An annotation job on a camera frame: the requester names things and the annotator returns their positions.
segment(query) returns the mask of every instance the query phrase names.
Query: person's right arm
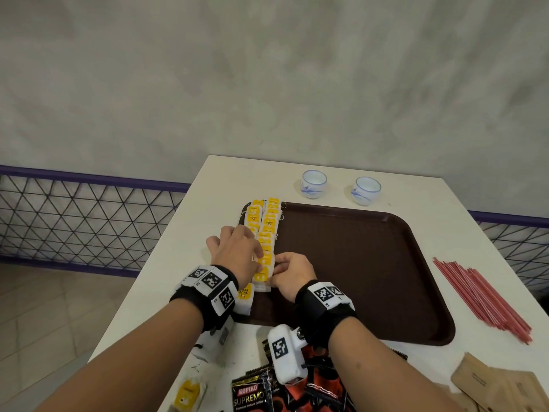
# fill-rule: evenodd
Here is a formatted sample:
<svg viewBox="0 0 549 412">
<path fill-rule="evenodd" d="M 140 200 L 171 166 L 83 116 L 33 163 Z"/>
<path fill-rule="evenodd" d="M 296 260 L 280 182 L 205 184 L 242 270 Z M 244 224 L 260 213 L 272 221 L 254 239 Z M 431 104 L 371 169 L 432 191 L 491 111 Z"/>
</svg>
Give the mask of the person's right arm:
<svg viewBox="0 0 549 412">
<path fill-rule="evenodd" d="M 302 254 L 276 255 L 271 286 L 291 302 L 312 279 L 313 266 Z M 359 411 L 460 412 L 435 384 L 402 360 L 353 317 L 332 332 L 328 351 L 341 381 Z"/>
</svg>

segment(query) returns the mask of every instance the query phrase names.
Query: brown tray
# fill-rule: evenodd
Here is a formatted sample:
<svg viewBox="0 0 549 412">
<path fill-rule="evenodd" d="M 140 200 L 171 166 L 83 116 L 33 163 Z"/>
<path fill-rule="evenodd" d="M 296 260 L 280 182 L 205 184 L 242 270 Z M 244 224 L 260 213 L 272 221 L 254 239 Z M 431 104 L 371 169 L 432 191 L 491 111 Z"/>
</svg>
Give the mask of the brown tray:
<svg viewBox="0 0 549 412">
<path fill-rule="evenodd" d="M 284 251 L 305 254 L 318 279 L 348 295 L 378 338 L 428 346 L 453 340 L 452 316 L 412 231 L 396 215 L 286 203 L 274 245 L 276 254 Z M 293 307 L 273 289 L 255 293 L 250 316 L 234 317 L 246 324 L 296 327 Z"/>
</svg>

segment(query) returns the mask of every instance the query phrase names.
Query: white table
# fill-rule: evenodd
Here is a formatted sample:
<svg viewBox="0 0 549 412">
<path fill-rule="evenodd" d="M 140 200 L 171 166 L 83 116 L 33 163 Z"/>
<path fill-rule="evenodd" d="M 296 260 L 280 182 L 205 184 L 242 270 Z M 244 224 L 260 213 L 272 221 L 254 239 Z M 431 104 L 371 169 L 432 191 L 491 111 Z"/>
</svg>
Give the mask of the white table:
<svg viewBox="0 0 549 412">
<path fill-rule="evenodd" d="M 320 169 L 328 176 L 328 188 L 317 200 L 299 192 L 301 174 L 307 169 Z M 92 358 L 160 310 L 174 285 L 197 264 L 209 263 L 206 238 L 218 235 L 223 225 L 237 224 L 247 202 L 276 197 L 365 209 L 350 198 L 350 186 L 359 176 L 372 176 L 383 187 L 367 209 L 398 215 L 412 229 L 456 324 L 456 336 L 447 346 L 387 345 L 407 353 L 409 363 L 436 382 L 451 384 L 450 375 L 469 351 L 493 367 L 533 371 L 549 393 L 549 318 L 442 179 L 219 156 L 206 160 Z M 510 332 L 477 320 L 433 264 L 433 257 L 479 270 L 532 326 L 534 342 L 526 346 Z M 260 341 L 268 330 L 236 324 L 222 356 L 224 367 L 189 357 L 159 410 L 168 409 L 185 376 L 197 374 L 208 381 L 202 410 L 231 411 L 230 381 L 266 363 Z"/>
</svg>

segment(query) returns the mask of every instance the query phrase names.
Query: blue cup rim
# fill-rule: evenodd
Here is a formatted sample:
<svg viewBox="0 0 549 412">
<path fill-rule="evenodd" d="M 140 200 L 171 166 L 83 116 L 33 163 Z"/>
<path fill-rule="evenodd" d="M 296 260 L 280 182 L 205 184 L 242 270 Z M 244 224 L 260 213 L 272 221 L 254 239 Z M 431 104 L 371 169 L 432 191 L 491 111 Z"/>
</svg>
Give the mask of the blue cup rim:
<svg viewBox="0 0 549 412">
<path fill-rule="evenodd" d="M 371 179 L 379 185 L 379 189 L 376 189 L 375 191 L 370 191 L 369 189 L 364 189 L 363 187 L 361 187 L 359 185 L 359 179 Z M 377 179 L 371 178 L 369 176 L 359 176 L 357 179 L 355 179 L 355 185 L 358 186 L 361 190 L 366 191 L 366 192 L 379 192 L 381 190 L 380 182 Z"/>
<path fill-rule="evenodd" d="M 314 182 L 308 181 L 307 179 L 305 179 L 305 174 L 308 173 L 308 172 L 317 172 L 317 173 L 320 173 L 322 176 L 324 176 L 325 181 L 322 182 L 322 183 L 314 183 Z M 325 174 L 324 172 L 321 172 L 321 171 L 316 170 L 316 169 L 309 169 L 309 170 L 306 170 L 305 172 L 303 172 L 303 175 L 301 175 L 301 178 L 302 178 L 305 182 L 310 183 L 311 185 L 324 185 L 326 182 L 328 182 L 328 177 L 326 176 L 326 174 Z"/>
</svg>

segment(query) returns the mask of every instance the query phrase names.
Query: forearm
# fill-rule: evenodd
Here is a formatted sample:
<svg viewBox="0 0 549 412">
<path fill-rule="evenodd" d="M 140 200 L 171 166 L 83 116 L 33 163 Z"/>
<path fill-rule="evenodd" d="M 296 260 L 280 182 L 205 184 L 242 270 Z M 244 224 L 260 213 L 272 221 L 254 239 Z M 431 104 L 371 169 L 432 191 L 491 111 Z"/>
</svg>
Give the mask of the forearm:
<svg viewBox="0 0 549 412">
<path fill-rule="evenodd" d="M 346 318 L 334 329 L 329 352 L 359 411 L 461 410 L 356 318 Z"/>
<path fill-rule="evenodd" d="M 202 327 L 198 308 L 175 299 L 80 369 L 37 411 L 156 410 Z"/>
</svg>

